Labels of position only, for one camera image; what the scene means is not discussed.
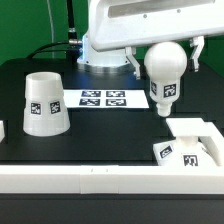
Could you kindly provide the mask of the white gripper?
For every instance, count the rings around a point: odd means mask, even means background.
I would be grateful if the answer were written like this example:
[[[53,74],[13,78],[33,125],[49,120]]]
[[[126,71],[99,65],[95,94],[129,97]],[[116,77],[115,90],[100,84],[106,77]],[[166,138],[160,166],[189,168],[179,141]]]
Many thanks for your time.
[[[89,36],[97,51],[125,48],[136,79],[135,46],[190,39],[190,70],[199,71],[204,37],[224,34],[224,0],[91,0]]]

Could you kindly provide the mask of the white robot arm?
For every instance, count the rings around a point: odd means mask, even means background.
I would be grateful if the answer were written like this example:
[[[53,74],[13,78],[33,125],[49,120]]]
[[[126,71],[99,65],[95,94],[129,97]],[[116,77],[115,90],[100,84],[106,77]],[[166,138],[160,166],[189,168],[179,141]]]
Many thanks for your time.
[[[208,36],[224,34],[224,0],[88,0],[88,29],[78,63],[96,71],[127,64],[140,73],[137,47],[188,40],[191,68]]]

